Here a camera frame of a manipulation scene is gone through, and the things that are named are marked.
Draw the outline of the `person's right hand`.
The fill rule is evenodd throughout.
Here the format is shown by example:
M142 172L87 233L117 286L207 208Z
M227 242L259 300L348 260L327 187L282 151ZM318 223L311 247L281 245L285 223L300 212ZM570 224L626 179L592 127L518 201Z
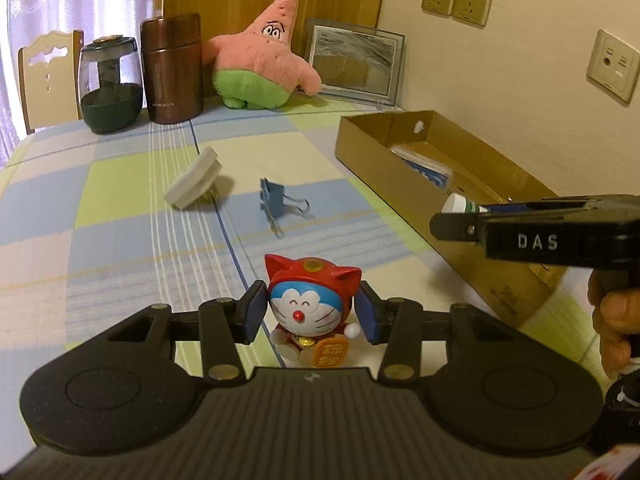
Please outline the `person's right hand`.
M601 364L609 378L615 378L630 363L628 335L639 333L639 289L607 288L604 273L591 272L588 300L594 307L592 324L600 337Z

